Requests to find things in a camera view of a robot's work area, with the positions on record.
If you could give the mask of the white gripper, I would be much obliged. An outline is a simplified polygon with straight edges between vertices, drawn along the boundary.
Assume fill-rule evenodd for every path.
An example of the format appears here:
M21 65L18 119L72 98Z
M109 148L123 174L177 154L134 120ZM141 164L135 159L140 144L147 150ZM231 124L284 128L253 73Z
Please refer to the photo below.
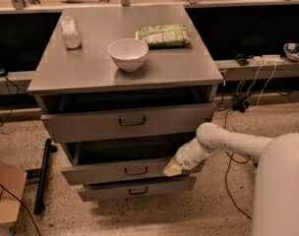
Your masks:
M200 155L199 145L183 145L177 150L175 160L170 160L164 167L163 173L168 177L181 175L184 170L191 170L201 162Z

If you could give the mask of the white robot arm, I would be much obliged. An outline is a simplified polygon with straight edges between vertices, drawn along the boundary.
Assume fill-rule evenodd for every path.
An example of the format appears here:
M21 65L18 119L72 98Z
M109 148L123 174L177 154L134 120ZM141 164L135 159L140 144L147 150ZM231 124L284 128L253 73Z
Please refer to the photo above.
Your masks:
M223 149L258 164L251 236L299 236L299 133L267 138L204 123L178 148L163 173L180 175Z

